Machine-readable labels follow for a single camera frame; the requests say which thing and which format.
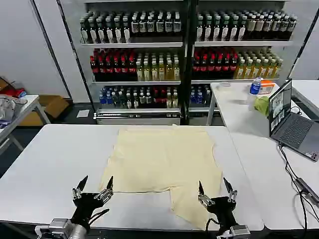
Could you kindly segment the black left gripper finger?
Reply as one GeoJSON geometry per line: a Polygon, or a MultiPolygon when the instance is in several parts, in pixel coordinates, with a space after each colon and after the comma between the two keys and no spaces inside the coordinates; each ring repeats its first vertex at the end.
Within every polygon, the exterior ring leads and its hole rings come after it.
{"type": "Polygon", "coordinates": [[[94,197],[94,199],[97,199],[102,202],[108,202],[110,198],[113,196],[113,179],[114,177],[112,176],[106,186],[105,189],[103,189],[98,195],[94,197]]]}
{"type": "Polygon", "coordinates": [[[81,198],[81,193],[86,185],[88,179],[88,175],[85,176],[77,185],[76,188],[72,188],[72,196],[73,196],[73,200],[75,199],[80,199],[81,198]]]}

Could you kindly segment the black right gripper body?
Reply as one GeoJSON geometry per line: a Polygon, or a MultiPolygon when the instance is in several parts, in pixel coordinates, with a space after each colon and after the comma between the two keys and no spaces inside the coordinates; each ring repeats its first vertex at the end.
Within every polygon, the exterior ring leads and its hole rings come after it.
{"type": "Polygon", "coordinates": [[[236,207],[236,202],[229,197],[217,197],[211,199],[213,204],[207,206],[207,211],[217,217],[218,224],[221,230],[229,230],[232,226],[236,226],[237,222],[234,218],[233,211],[236,207]]]}

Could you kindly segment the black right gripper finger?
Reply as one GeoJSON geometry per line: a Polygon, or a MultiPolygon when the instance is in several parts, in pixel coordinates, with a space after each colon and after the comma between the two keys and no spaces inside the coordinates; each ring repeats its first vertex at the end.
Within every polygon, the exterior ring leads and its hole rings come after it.
{"type": "Polygon", "coordinates": [[[225,178],[223,177],[223,181],[225,184],[225,187],[227,189],[228,192],[228,202],[231,203],[235,203],[236,202],[236,196],[237,196],[237,190],[234,190],[231,183],[225,178]]]}
{"type": "Polygon", "coordinates": [[[205,194],[203,190],[203,186],[200,181],[199,181],[197,198],[203,207],[210,207],[215,204],[215,202],[205,194]]]}

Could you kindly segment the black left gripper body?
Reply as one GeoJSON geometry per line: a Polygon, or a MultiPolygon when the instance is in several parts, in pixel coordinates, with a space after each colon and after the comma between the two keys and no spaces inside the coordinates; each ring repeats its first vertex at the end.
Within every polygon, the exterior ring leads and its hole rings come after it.
{"type": "Polygon", "coordinates": [[[104,202],[94,199],[96,195],[98,193],[81,193],[80,199],[73,200],[76,210],[70,219],[72,224],[90,227],[98,218],[106,213],[106,210],[102,210],[93,214],[96,209],[104,205],[104,202]]]}

